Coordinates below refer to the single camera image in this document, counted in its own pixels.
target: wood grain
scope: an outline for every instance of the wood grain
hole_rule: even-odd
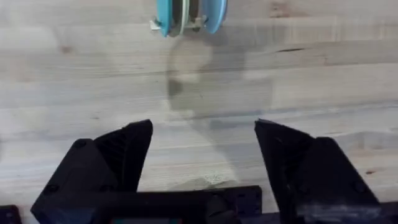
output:
[[[398,200],[396,2],[230,0],[215,35],[164,39],[155,2],[0,0],[0,203],[30,206],[78,138],[151,119],[140,191],[260,185],[254,121],[334,137]]]

